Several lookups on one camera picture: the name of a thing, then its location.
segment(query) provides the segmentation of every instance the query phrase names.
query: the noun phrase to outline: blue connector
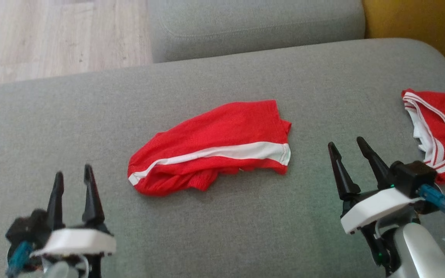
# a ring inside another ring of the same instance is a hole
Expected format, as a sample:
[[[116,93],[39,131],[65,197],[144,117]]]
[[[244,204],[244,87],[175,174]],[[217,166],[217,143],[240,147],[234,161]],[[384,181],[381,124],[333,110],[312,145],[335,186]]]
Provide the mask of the blue connector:
[[[8,269],[5,273],[8,278],[18,277],[33,250],[32,245],[27,241],[22,241],[22,243],[18,245],[8,262]]]
[[[445,196],[438,190],[430,185],[422,185],[418,192],[420,197],[424,198],[427,202],[430,202],[437,206],[440,211],[445,213]]]

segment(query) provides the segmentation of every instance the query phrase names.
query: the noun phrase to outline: mustard yellow fabric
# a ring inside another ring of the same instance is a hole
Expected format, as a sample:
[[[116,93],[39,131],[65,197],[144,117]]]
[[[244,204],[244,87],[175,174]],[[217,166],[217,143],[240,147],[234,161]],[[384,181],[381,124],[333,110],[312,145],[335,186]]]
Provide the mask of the mustard yellow fabric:
[[[445,56],[445,0],[363,0],[366,37],[408,37]]]

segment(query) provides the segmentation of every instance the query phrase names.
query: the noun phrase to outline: red shirt with white trim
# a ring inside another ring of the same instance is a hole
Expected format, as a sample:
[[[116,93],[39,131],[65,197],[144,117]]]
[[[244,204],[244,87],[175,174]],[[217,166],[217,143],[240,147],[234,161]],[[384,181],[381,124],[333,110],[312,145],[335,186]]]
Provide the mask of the red shirt with white trim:
[[[291,123],[275,100],[233,102],[156,134],[130,159],[128,179],[146,195],[205,191],[219,173],[255,168],[285,174]]]
[[[413,137],[425,151],[424,162],[438,172],[438,183],[445,183],[445,93],[408,89],[401,96],[413,121]]]

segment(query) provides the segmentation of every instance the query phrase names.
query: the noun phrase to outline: gray sofa cushion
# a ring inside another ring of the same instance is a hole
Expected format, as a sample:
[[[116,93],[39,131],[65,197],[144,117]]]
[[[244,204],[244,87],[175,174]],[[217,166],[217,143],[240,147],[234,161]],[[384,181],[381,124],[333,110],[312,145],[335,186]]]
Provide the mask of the gray sofa cushion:
[[[362,39],[360,0],[153,0],[154,62]]]
[[[382,277],[360,234],[345,234],[327,143],[363,190],[376,182],[355,138],[383,159],[423,158],[401,90],[445,91],[445,59],[408,39],[375,39],[155,64],[0,86],[0,276],[16,216],[46,207],[65,178],[79,223],[92,164],[118,253],[103,277]],[[227,102],[275,98],[293,123],[289,171],[221,176],[207,192],[143,197],[130,156],[156,132]],[[445,252],[445,216],[422,223]]]

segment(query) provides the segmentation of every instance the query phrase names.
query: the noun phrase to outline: red garment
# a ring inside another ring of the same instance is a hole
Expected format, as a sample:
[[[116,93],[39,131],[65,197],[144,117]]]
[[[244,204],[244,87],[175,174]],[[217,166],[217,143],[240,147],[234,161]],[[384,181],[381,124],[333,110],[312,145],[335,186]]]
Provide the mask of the red garment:
[[[408,89],[401,96],[413,121],[413,137],[425,151],[424,162],[437,170],[438,183],[445,183],[445,93]]]
[[[240,169],[285,174],[290,128],[275,100],[229,103],[156,134],[131,157],[128,179],[142,194],[165,196],[205,191],[219,173]]]

